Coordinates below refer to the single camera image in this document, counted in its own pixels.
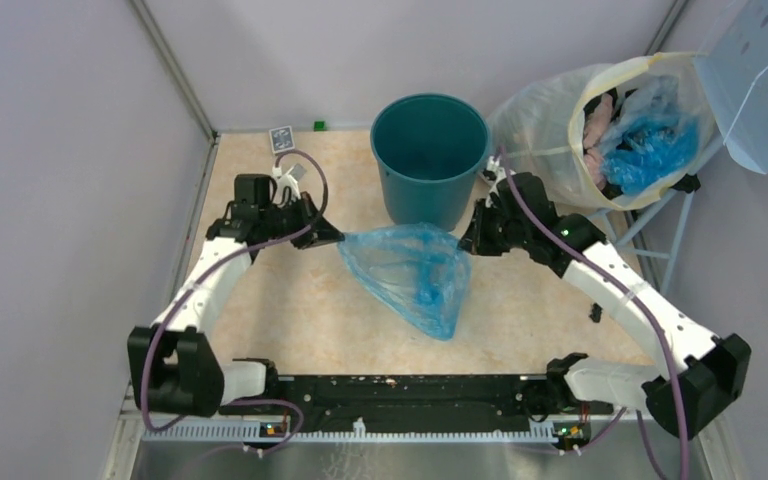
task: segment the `beige floor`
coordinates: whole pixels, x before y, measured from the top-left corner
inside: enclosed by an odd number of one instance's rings
[[[345,232],[391,224],[368,132],[298,133],[296,143],[325,169],[331,223]],[[222,136],[193,258],[207,226],[233,198],[234,176],[269,173],[272,160],[266,134]],[[318,203],[321,186],[307,170],[302,189]],[[473,198],[486,191],[477,181]],[[469,207],[455,235],[471,214]],[[539,373],[570,352],[650,363],[610,318],[592,323],[589,310],[585,295],[524,252],[475,257],[457,331],[441,342],[367,293],[335,246],[298,251],[280,245],[261,252],[237,284],[210,341],[220,361],[269,358],[279,372],[296,374]]]

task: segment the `blue plastic bag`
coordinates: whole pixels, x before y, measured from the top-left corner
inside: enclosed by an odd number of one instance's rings
[[[372,295],[426,335],[455,334],[469,288],[469,254],[434,225],[396,225],[346,234],[337,245],[346,266]]]
[[[677,95],[675,78],[655,78],[625,100],[605,132],[601,171],[624,194],[637,195],[696,158],[699,122],[679,111]]]

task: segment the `pink cloth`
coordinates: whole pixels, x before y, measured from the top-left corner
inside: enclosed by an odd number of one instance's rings
[[[584,164],[587,165],[587,173],[590,174],[590,178],[593,179],[593,183],[596,184],[596,188],[602,190],[605,188],[607,181],[605,175],[602,174],[602,162],[605,158],[599,152],[598,148],[591,148],[584,153]]]
[[[593,148],[602,139],[602,135],[611,125],[611,116],[614,114],[614,98],[607,93],[602,94],[602,100],[593,113],[584,121],[584,150]]]

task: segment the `white perforated basket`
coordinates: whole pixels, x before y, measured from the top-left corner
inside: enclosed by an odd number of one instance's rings
[[[694,63],[732,158],[768,173],[768,0],[749,1]]]

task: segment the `blue cloth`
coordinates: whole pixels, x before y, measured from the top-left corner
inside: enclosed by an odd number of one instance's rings
[[[601,171],[624,194],[637,195],[696,158],[699,122],[678,109],[675,78],[657,77],[631,94],[600,143]]]

